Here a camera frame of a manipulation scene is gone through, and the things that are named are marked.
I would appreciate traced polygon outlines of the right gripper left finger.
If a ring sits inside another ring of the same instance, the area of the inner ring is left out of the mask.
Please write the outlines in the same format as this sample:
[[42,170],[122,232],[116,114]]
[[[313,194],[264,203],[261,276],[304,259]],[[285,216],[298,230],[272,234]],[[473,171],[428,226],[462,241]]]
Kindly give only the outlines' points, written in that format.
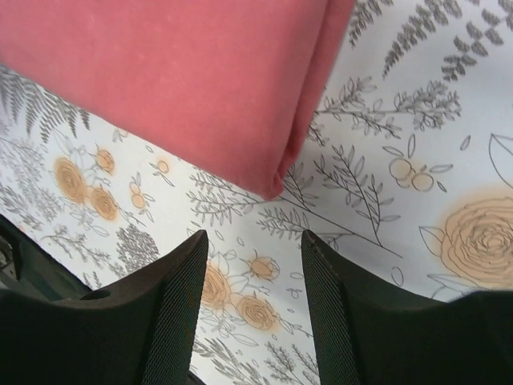
[[4,384],[189,384],[208,235],[81,298],[1,292]]

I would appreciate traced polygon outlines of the dusty pink t shirt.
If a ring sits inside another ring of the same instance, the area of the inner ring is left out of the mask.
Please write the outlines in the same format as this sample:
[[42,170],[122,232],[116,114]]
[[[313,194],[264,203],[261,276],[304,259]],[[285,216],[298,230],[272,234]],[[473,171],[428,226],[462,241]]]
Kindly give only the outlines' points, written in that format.
[[13,97],[93,113],[271,200],[305,141],[351,1],[4,1]]

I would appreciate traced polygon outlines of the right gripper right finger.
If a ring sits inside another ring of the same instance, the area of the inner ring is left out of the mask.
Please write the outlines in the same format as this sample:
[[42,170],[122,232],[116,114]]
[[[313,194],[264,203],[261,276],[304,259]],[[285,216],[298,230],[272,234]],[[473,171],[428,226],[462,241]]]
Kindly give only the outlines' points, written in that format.
[[511,383],[511,292],[426,298],[373,275],[308,230],[301,259],[322,383]]

